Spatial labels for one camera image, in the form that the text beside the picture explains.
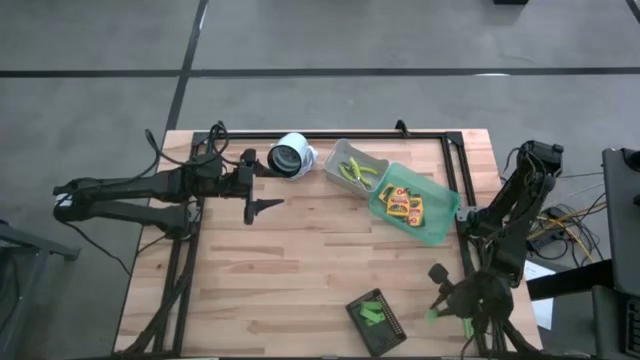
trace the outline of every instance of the wooden table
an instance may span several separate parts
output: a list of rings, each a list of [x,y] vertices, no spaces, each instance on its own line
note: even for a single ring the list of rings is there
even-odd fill
[[[487,205],[501,187],[489,134],[484,129],[462,132],[478,204]],[[170,131],[165,152],[186,160],[192,134]],[[225,155],[238,158],[251,147],[266,163],[271,143],[233,140]],[[408,335],[389,356],[458,355],[465,343],[462,321],[455,317],[433,325],[425,321],[438,295],[427,275],[431,266],[442,263],[454,282],[463,278],[454,227],[438,247],[427,247],[392,227],[372,215],[366,201],[326,180],[323,163],[335,140],[311,143],[319,161],[303,178],[256,179],[255,198],[286,202],[260,213],[252,226],[243,224],[243,201],[206,200],[182,355],[368,356],[345,305],[373,288],[382,290]],[[352,144],[447,184],[439,141],[354,140]],[[160,170],[172,167],[160,164]],[[152,201],[152,206],[162,205]],[[140,246],[159,235],[155,228],[145,229]],[[138,257],[116,350],[129,345],[157,310],[170,248],[170,241],[161,242]],[[513,324],[540,348],[526,285],[513,290],[513,296]],[[169,324],[167,344],[172,331]],[[473,344],[467,354],[475,352]]]

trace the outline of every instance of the pliers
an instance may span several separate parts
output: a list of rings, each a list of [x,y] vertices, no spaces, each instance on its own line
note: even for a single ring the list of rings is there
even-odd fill
[[[349,158],[348,164],[346,162],[341,162],[338,167],[340,168],[340,173],[345,179],[351,181],[354,184],[360,182],[366,188],[373,186],[373,184],[371,183],[371,180],[363,177],[362,173],[378,175],[378,171],[376,171],[375,169],[358,165],[353,156]]]

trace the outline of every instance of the gray floor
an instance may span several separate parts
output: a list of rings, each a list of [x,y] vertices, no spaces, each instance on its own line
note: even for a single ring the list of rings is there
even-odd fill
[[[0,0],[0,70],[178,69],[196,5]],[[485,0],[211,0],[194,68],[640,66],[638,39],[624,0],[531,0],[524,9]],[[21,358],[110,351],[127,278],[53,220],[51,189],[147,165],[143,130],[161,138],[176,83],[0,79],[0,218],[83,247],[74,264],[50,262]],[[577,174],[598,171],[606,147],[640,147],[639,97],[640,76],[625,75],[193,79],[178,128],[219,119],[230,129],[389,128],[400,118],[412,128],[488,128],[499,164],[537,139],[564,145],[565,173]],[[566,197],[601,182],[559,180],[549,202],[588,206],[601,186]],[[587,224],[609,256],[606,215]],[[131,264],[138,226],[80,226]],[[546,344],[590,350],[567,335],[584,324],[575,321],[554,319],[562,336]]]

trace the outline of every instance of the green plastic bin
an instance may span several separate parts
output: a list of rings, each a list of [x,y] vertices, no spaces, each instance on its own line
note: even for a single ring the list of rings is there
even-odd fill
[[[411,227],[401,219],[387,215],[387,205],[378,196],[388,183],[397,187],[409,188],[412,195],[419,194],[422,196],[424,208],[423,227]],[[458,193],[436,184],[398,163],[393,163],[389,166],[378,188],[369,198],[371,212],[429,246],[439,245],[444,241],[459,207],[460,195]]]

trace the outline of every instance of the gray tray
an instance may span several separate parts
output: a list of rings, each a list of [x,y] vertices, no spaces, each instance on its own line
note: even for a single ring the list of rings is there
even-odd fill
[[[378,171],[378,175],[375,177],[370,174],[365,175],[367,179],[371,180],[372,186],[370,188],[365,188],[362,184],[354,184],[340,174],[338,166],[341,162],[349,163],[349,158],[351,156],[353,156],[360,166],[370,167]],[[336,145],[333,147],[333,150],[331,150],[327,161],[324,163],[324,170],[327,174],[327,179],[367,200],[376,191],[376,188],[380,184],[380,180],[384,177],[387,168],[389,168],[389,160],[376,159],[351,146],[347,139],[340,139],[336,142]]]

